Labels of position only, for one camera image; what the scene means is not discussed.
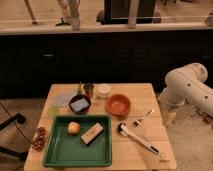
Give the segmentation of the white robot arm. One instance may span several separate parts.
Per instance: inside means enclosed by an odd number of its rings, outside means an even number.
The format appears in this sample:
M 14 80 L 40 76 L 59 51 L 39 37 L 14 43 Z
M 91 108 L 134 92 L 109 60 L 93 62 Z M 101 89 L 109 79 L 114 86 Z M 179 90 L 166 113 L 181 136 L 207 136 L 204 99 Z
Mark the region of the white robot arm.
M 193 104 L 201 114 L 213 118 L 213 88 L 204 84 L 207 78 L 208 71 L 200 63 L 191 63 L 166 74 L 166 87 L 157 98 L 165 126 L 174 121 L 174 109 L 185 102 Z

